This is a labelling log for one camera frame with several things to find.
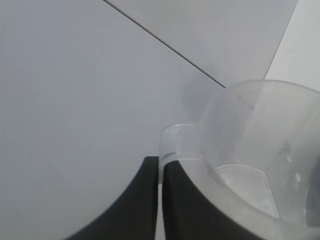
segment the black curved edge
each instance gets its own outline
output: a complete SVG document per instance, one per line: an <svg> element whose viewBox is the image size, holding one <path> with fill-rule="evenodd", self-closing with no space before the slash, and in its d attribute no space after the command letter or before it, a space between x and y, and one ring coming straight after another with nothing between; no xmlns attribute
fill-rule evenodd
<svg viewBox="0 0 320 240"><path fill-rule="evenodd" d="M158 211L157 156L149 156L122 195L66 240L154 240Z"/></svg>
<svg viewBox="0 0 320 240"><path fill-rule="evenodd" d="M212 205L179 161L164 168L162 211L166 240L261 240Z"/></svg>

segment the gray surface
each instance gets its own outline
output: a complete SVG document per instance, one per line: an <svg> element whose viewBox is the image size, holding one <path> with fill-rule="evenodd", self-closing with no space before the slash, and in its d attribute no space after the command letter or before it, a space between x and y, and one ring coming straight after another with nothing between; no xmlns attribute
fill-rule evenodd
<svg viewBox="0 0 320 240"><path fill-rule="evenodd" d="M0 239L62 239L220 87L101 0L0 3Z"/></svg>
<svg viewBox="0 0 320 240"><path fill-rule="evenodd" d="M263 79L297 0L107 0L225 86Z"/></svg>

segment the clear plastic cup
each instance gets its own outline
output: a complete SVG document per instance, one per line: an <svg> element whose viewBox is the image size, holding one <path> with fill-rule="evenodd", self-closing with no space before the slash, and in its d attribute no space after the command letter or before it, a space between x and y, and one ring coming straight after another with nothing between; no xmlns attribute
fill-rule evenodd
<svg viewBox="0 0 320 240"><path fill-rule="evenodd" d="M239 83L212 99L199 125L162 132L162 163L171 161L165 143L171 160L205 163L211 191L205 196L251 232L320 238L318 92L282 81Z"/></svg>

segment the plastic cup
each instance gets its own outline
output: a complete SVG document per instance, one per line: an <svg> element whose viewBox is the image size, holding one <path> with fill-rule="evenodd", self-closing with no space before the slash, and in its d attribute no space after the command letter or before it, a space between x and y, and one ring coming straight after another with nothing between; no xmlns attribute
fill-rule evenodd
<svg viewBox="0 0 320 240"><path fill-rule="evenodd" d="M318 92L282 81L239 83L212 99L199 125L171 126L161 139L160 160L170 143L171 160L204 162L211 192L203 194L249 231L320 238Z"/></svg>

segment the dark line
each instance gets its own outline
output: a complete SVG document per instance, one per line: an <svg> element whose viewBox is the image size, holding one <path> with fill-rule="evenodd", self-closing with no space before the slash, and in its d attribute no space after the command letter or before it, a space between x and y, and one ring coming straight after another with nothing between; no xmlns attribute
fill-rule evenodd
<svg viewBox="0 0 320 240"><path fill-rule="evenodd" d="M291 16L290 16L290 18L289 18L289 21L288 21L288 23L287 23L287 25L286 25L286 27L285 27L285 30L284 30L284 32L283 32L283 34L282 34L282 37L281 37L281 40L280 40L280 42L279 42L279 44L278 44L278 47L276 48L276 50L275 50L275 52L274 52L274 54L273 54L272 60L271 60L271 62L270 62L270 65L269 65L268 69L266 70L266 73L265 73L263 79L266 79L266 77L267 77L267 75L268 75L268 72L269 72L269 70L270 70L270 68L271 68L271 65L272 65L272 63L273 63L274 60L275 60L276 54L277 54L277 52L278 52L278 50L279 50L279 48L280 48L280 45L281 45L282 40L284 39L284 36L285 36L286 31L287 31L287 29L288 29L288 26L289 26L289 23L290 23L290 21L291 21L291 18L292 18L292 16L294 15L294 12L295 12L295 10L296 10L297 5L298 5L298 0L297 0L296 3L295 3L295 6L294 6L293 11L292 11L292 13L291 13Z"/></svg>
<svg viewBox="0 0 320 240"><path fill-rule="evenodd" d="M196 64L194 64L192 61L190 61L188 58L186 58L185 56L183 56L180 52L178 52L177 50L175 50L172 46L170 46L169 44L165 43L164 41L162 41L159 37L157 37L156 35L154 35L151 31L149 31L148 29L146 29L144 26L142 26L140 23L138 23L136 20L134 20L132 17L130 17L129 15L127 15L125 12L123 12L121 9L119 9L118 7L116 7L115 5L113 5L112 3L110 3L108 0L103 0L106 4L110 5L112 8L114 8L115 10L117 10L119 13L121 13L123 16L125 16L127 19L129 19L131 22L133 22L134 24L138 25L141 29L143 29L144 31L146 31L148 34L150 34L151 36L153 36L155 39L157 39L160 43L162 43L163 45L165 45L167 48L169 48L171 51L173 51L174 53L176 53L177 55L179 55L181 58L183 58L185 61L187 61L189 64L191 64L192 66L194 66L196 69L198 69L200 72L202 72L204 75L206 75L208 78L212 79L215 83L219 84L221 87L226 88L222 83L220 83L219 81L215 80L212 76L210 76L208 73L206 73L204 70L202 70L200 67L198 67Z"/></svg>

